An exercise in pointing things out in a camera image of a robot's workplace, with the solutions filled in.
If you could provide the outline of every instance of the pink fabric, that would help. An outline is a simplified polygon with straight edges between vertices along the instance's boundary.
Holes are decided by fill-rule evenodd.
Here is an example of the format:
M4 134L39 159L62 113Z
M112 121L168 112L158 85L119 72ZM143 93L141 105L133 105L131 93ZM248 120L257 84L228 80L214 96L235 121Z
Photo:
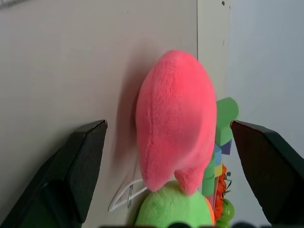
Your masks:
M142 84L136 106L143 181L160 189L174 174L188 195L203 180L214 147L216 97L207 72L191 54L164 54Z

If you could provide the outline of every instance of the green fabric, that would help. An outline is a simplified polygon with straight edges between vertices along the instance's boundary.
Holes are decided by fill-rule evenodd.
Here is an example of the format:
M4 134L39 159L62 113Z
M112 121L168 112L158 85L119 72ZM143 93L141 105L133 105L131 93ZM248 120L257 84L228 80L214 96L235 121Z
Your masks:
M166 228L176 222L193 228L212 226L205 197L198 191L187 196L181 191L178 182L171 181L145 199L135 225Z
M217 127L215 134L215 143L222 146L228 143L232 138L230 123L238 119L238 105L231 97L217 101Z
M215 154L204 171L203 183L201 185L201 193L203 196L211 196L214 192L214 168L215 168Z

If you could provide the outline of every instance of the yellow toy block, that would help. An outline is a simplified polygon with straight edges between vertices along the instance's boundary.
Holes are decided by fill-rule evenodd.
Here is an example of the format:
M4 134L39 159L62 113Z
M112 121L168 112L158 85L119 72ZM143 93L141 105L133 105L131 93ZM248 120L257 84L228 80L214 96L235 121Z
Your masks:
M214 168L214 176L219 177L223 174L223 164L220 164Z

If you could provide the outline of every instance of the white loop tag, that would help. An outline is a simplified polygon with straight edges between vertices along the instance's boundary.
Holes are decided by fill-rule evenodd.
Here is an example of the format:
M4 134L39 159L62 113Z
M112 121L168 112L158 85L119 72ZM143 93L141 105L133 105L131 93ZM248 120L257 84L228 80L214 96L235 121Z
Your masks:
M137 183L140 183L142 182L143 180L142 179L137 179L137 180L134 180L132 181L131 183L127 184L120 192L118 192L113 200L111 201L110 205L109 205L109 208L108 208L108 211L109 212L112 212L114 211L116 208L122 206L123 204L126 204L126 203L129 203L133 198L135 198L136 196L138 196L139 194L142 194L144 191L147 190L147 187L144 187L142 188L141 190L139 190L138 192L136 192L135 194L132 194L133 193L133 185L134 184L137 184ZM129 192L129 196L128 196L128 199L125 199L123 201L121 201L120 203L117 203L118 200L122 197L122 195L129 189L129 188L132 188L132 190Z

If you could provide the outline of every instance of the blue toy block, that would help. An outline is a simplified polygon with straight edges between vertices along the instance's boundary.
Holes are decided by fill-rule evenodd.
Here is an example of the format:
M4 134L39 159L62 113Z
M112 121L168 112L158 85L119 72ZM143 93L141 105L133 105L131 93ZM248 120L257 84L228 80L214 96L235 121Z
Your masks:
M231 145L232 145L232 140L230 140L228 143L220 146L220 148L222 150L222 154L230 155Z
M216 144L214 144L213 153L215 155L215 166L218 166L222 163L222 150Z

